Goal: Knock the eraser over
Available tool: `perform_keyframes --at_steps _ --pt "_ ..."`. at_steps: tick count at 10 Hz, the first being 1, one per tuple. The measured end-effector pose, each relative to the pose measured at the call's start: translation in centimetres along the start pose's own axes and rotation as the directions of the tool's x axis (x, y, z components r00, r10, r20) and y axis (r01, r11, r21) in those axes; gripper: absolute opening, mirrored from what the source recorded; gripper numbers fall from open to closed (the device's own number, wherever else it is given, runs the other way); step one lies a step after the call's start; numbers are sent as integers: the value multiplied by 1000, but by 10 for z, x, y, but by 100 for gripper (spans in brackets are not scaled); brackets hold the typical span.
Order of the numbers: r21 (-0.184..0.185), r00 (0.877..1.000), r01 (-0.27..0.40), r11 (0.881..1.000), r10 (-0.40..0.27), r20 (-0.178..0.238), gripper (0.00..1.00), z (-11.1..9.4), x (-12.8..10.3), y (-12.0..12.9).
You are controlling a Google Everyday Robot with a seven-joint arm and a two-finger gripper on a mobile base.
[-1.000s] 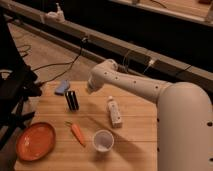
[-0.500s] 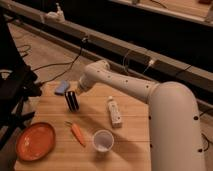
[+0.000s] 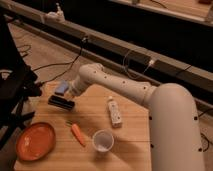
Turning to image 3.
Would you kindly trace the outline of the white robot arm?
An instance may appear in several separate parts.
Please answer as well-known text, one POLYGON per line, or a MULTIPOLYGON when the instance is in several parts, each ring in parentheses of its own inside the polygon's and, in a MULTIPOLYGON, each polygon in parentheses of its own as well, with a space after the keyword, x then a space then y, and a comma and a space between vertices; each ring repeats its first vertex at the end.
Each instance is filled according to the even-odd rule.
POLYGON ((186 88, 176 83, 156 87, 110 75, 94 63, 79 68, 70 92, 79 96, 93 84, 149 110, 152 171, 205 171, 197 107, 186 88))

